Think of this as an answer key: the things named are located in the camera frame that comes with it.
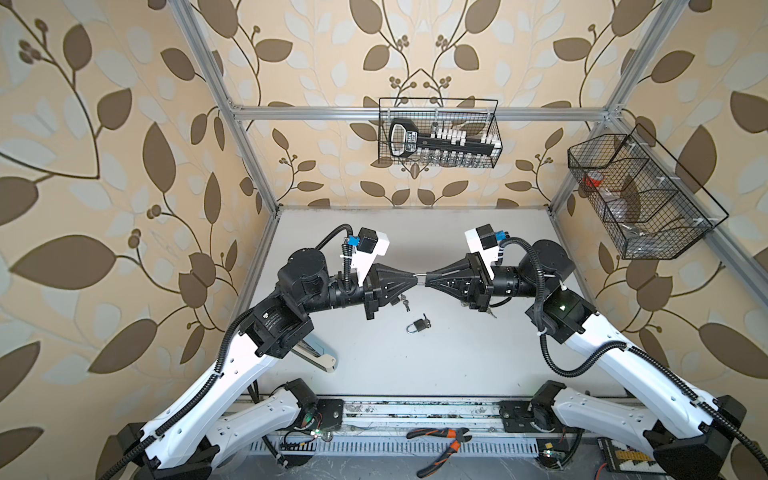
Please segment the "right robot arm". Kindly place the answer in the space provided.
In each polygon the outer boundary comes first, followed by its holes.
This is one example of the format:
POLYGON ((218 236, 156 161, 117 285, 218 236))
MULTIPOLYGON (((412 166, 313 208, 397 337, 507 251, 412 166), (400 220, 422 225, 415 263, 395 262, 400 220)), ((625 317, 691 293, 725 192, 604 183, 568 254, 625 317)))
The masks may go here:
POLYGON ((594 305, 563 285, 575 269, 556 242, 507 238, 489 251, 425 276, 425 285, 485 311, 494 297, 530 297, 526 311, 543 359, 558 375, 531 397, 531 424, 543 432, 562 427, 591 431, 652 458, 675 479, 716 479, 733 443, 760 466, 767 457, 740 429, 746 409, 729 395, 715 397, 675 374, 635 345, 594 305), (592 398, 564 384, 599 367, 640 406, 592 398))

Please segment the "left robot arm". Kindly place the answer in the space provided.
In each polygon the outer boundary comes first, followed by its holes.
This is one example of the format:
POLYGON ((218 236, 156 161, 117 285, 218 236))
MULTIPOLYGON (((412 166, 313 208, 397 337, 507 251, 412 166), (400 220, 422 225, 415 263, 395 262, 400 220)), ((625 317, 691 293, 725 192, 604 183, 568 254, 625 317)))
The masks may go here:
POLYGON ((207 479, 255 439, 305 421, 317 397, 302 380, 238 414, 225 413, 312 332, 311 313, 361 305, 373 319, 418 283, 414 274, 377 262, 389 247, 384 233, 368 228, 355 233, 348 224, 334 231, 345 235, 341 271, 329 273, 321 247, 292 253, 274 290, 229 325, 214 363, 198 380, 154 419, 119 432, 123 456, 102 478, 113 479, 133 463, 139 479, 207 479))

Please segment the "black padlock with keys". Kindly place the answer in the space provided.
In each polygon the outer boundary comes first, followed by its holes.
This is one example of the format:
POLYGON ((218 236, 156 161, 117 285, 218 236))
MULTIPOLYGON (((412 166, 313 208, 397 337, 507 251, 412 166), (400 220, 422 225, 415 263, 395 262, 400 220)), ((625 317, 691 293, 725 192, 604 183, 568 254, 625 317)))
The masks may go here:
POLYGON ((411 308, 410 308, 410 305, 409 305, 409 300, 406 298, 405 295, 399 295, 397 297, 395 303, 396 304, 402 304, 407 312, 411 311, 411 308))

